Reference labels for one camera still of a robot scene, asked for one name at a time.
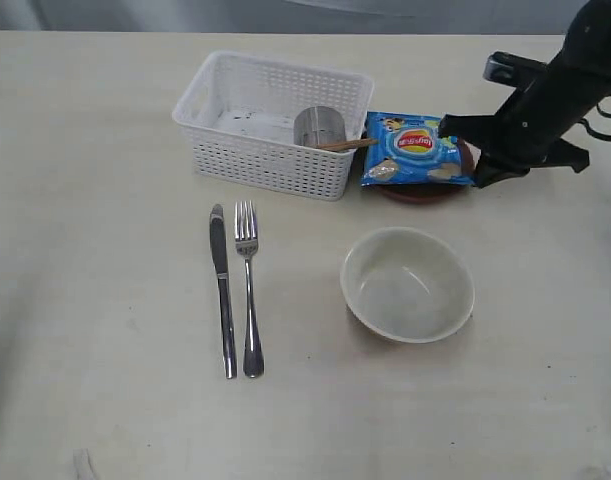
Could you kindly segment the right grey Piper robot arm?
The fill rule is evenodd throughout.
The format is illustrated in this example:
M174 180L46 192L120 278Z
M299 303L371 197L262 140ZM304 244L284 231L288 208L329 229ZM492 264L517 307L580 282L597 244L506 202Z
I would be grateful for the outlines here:
M512 94L492 115L445 115L438 127L439 136L455 136L479 149L472 175L476 187L535 168L582 172L590 164L588 151L563 136L611 96L611 1L587 2L550 62L496 51L483 76L511 87Z

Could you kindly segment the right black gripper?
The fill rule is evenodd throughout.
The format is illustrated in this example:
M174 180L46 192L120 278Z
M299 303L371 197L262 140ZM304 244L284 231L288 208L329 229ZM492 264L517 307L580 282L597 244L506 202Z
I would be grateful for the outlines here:
M480 150L472 181L485 188L534 168L589 166L589 152L562 136L590 110L590 92L560 78L541 78L514 93L493 115L445 115L438 135Z

